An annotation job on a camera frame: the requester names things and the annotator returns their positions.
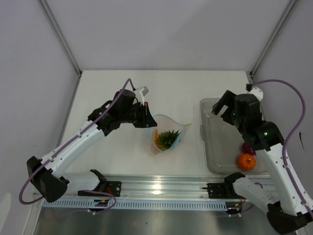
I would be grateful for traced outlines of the yellow toy squash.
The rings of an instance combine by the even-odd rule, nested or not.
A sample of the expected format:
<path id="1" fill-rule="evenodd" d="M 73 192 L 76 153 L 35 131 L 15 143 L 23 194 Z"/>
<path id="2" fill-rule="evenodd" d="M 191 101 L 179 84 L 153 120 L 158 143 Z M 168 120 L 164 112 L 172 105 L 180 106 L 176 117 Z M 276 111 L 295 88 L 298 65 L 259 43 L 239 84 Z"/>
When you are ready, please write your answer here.
<path id="1" fill-rule="evenodd" d="M 158 130 L 157 130 L 157 129 L 155 129 L 155 131 L 154 131 L 153 143 L 154 143 L 154 145 L 156 146 L 156 148 L 157 148 L 158 150 L 161 150 L 161 149 L 160 149 L 160 145 L 159 145 L 159 134 L 158 134 Z"/>

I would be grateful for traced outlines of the clear zip top bag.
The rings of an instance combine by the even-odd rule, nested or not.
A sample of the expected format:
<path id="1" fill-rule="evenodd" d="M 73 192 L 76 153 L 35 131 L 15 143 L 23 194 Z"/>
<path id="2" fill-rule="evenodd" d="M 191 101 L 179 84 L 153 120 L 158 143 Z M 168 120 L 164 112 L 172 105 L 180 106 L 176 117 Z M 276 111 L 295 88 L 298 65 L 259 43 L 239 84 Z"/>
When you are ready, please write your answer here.
<path id="1" fill-rule="evenodd" d="M 152 154 L 167 154 L 182 144 L 191 123 L 181 124 L 172 118 L 157 114 L 154 117 L 157 127 L 148 128 L 148 140 Z"/>

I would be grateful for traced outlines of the toy pineapple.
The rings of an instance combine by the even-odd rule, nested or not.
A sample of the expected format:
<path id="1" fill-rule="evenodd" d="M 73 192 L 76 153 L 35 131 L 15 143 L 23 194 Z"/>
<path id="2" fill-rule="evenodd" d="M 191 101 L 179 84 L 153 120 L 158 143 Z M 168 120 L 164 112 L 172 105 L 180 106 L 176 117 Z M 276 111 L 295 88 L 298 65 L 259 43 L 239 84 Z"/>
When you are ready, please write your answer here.
<path id="1" fill-rule="evenodd" d="M 175 143 L 176 139 L 178 138 L 180 132 L 177 131 L 164 131 L 159 134 L 159 145 L 162 151 L 166 151 L 172 147 Z"/>

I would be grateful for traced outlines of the purple toy onion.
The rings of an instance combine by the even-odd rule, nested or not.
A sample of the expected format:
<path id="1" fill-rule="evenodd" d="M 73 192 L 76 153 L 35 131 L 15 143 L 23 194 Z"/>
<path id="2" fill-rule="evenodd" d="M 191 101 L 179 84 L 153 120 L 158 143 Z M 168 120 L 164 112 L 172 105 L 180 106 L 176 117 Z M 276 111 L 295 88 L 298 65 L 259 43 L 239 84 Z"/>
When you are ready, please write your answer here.
<path id="1" fill-rule="evenodd" d="M 256 152 L 252 149 L 251 145 L 247 142 L 242 144 L 242 152 L 245 154 L 249 154 L 251 156 L 255 156 Z"/>

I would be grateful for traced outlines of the orange toy pumpkin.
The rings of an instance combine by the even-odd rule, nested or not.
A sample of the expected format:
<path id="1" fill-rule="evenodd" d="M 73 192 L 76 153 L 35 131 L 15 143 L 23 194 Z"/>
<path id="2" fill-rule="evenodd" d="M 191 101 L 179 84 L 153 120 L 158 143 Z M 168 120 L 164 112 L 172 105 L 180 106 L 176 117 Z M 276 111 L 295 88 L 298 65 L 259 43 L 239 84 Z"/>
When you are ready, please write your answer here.
<path id="1" fill-rule="evenodd" d="M 242 154 L 237 160 L 237 165 L 241 170 L 253 170 L 256 166 L 256 160 L 250 154 Z"/>

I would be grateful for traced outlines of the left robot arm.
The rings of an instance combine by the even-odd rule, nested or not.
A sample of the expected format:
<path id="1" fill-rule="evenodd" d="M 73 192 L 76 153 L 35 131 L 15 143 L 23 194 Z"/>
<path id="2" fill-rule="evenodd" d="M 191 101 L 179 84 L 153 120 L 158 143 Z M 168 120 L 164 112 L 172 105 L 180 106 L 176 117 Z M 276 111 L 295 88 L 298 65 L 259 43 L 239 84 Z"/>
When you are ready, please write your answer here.
<path id="1" fill-rule="evenodd" d="M 80 196 L 100 196 L 108 192 L 106 178 L 95 169 L 85 173 L 65 172 L 89 147 L 123 123 L 131 123 L 135 128 L 156 127 L 144 100 L 147 93 L 147 87 L 118 91 L 114 100 L 93 110 L 72 140 L 40 159 L 33 156 L 27 161 L 31 184 L 47 202 L 57 201 L 70 192 Z"/>

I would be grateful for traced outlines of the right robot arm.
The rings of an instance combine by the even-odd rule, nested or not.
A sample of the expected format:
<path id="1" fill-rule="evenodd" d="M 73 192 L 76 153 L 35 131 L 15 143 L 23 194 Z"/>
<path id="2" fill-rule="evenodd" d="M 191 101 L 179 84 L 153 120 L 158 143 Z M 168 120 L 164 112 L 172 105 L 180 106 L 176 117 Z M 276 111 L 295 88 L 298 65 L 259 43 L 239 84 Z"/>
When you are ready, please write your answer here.
<path id="1" fill-rule="evenodd" d="M 313 200 L 287 158 L 287 141 L 279 128 L 262 118 L 262 98 L 260 89 L 246 94 L 226 91 L 213 105 L 212 114 L 217 115 L 223 106 L 227 107 L 221 118 L 235 126 L 243 140 L 263 159 L 278 195 L 271 195 L 240 172 L 225 177 L 223 191 L 228 197 L 242 196 L 256 205 L 267 215 L 274 230 L 285 235 L 312 222 Z"/>

